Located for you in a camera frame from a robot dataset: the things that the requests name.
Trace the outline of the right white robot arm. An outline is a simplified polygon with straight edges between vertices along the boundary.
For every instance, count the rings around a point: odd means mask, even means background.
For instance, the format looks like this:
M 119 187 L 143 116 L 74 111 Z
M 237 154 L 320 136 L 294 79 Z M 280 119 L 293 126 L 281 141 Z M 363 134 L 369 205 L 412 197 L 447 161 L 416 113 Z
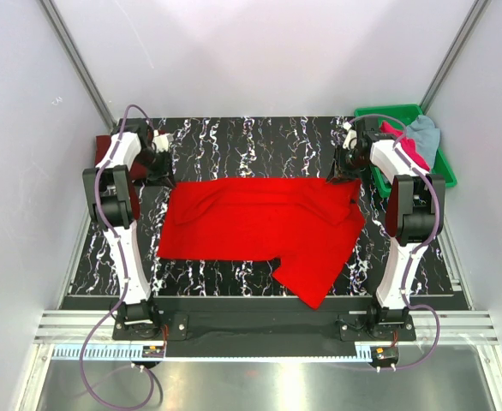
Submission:
M 395 342 L 414 330 L 409 290 L 429 244 L 443 229 L 445 178 L 430 172 L 406 131 L 384 132 L 381 114 L 355 116 L 344 124 L 328 182 L 359 181 L 377 167 L 391 184 L 384 230 L 390 238 L 385 272 L 366 312 L 340 320 L 341 335 Z

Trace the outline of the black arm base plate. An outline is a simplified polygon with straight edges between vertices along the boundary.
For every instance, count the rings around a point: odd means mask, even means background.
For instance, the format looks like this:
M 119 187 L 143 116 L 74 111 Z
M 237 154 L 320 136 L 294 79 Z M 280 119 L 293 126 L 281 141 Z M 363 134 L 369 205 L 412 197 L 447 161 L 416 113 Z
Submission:
M 415 340 L 410 315 L 386 316 L 372 296 L 328 296 L 313 309 L 295 296 L 160 297 L 115 309 L 113 339 L 165 343 L 172 360 L 318 361 L 355 344 Z

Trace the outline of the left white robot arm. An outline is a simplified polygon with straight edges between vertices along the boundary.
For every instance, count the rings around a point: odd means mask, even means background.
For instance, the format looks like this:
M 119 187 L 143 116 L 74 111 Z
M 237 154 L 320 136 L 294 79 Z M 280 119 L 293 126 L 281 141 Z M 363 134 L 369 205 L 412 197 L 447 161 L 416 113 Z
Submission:
M 130 171 L 139 164 L 146 179 L 174 188 L 171 142 L 172 136 L 161 134 L 149 120 L 122 123 L 98 163 L 82 172 L 89 216 L 107 240 L 119 282 L 119 302 L 110 312 L 116 340 L 152 340 L 166 331 L 143 270 L 137 237 L 140 203 Z

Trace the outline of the bright red t-shirt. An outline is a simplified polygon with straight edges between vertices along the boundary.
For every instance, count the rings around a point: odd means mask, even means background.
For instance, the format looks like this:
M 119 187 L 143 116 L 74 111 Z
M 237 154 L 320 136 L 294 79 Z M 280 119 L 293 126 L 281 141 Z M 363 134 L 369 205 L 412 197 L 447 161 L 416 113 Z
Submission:
M 365 219 L 359 181 L 224 178 L 180 182 L 171 192 L 162 259 L 268 261 L 274 278 L 313 309 L 349 260 Z

